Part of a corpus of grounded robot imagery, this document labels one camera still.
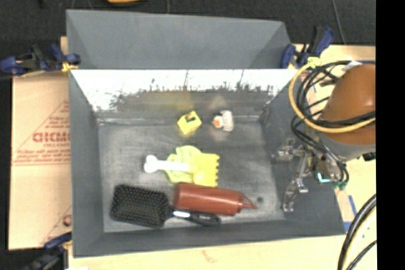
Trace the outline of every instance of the wooden surface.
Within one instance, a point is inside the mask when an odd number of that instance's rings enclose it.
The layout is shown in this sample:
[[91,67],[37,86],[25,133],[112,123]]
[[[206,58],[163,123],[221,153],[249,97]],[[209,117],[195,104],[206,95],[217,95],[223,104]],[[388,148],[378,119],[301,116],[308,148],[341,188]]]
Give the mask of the wooden surface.
[[[375,47],[330,46],[323,58],[375,60]],[[376,160],[349,161],[350,182],[344,191],[336,191],[344,220],[354,216],[349,198],[357,211],[376,192]],[[88,267],[90,270],[110,269],[336,269],[344,235],[300,238],[273,242],[247,243],[207,247],[203,249],[138,252],[104,257],[74,258],[70,249],[71,269]],[[377,222],[372,220],[364,229],[352,251],[355,257],[361,249],[377,237]],[[358,264],[356,270],[377,269],[377,246]]]

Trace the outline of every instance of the bin floor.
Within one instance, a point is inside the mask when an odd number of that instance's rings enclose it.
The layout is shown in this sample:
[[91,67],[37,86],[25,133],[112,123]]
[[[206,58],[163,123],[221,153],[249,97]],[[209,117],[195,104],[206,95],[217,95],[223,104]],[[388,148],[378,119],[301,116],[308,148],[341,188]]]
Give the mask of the bin floor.
[[[203,153],[220,156],[218,187],[238,190],[248,196],[258,209],[243,209],[235,216],[222,216],[223,223],[246,223],[284,219],[270,160],[258,118],[234,116],[232,132],[217,130],[203,123],[191,136],[183,136],[176,124],[99,125],[99,153],[103,187],[105,232],[145,230],[145,227],[114,221],[109,216],[113,190],[127,184],[160,190],[173,198],[175,184],[165,171],[145,173],[143,164],[148,154],[165,160],[176,147],[193,145]],[[183,219],[171,218],[165,228],[197,226]]]

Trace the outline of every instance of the hairbrush bristles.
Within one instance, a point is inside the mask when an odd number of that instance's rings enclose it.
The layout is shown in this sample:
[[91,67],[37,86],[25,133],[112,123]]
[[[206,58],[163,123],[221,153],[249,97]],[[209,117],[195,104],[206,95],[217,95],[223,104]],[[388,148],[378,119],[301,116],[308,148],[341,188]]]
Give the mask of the hairbrush bristles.
[[114,189],[111,218],[116,221],[161,228],[172,209],[165,193],[129,185]]

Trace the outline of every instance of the cardboard sheet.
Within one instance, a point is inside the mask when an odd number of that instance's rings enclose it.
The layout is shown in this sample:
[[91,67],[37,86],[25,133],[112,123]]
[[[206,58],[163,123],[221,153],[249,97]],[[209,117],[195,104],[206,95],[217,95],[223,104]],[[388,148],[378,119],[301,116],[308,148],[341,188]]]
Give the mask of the cardboard sheet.
[[9,242],[41,247],[72,225],[66,75],[13,80]]

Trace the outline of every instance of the yellow sponge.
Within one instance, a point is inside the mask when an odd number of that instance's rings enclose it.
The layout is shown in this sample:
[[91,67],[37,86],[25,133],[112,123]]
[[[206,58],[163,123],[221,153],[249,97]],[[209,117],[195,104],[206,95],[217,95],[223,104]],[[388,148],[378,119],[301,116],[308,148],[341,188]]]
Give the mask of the yellow sponge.
[[190,132],[193,132],[194,130],[199,128],[201,126],[201,124],[202,124],[202,122],[195,111],[192,111],[186,115],[183,115],[177,121],[177,125],[178,125],[178,127],[180,127],[183,134],[188,134]]

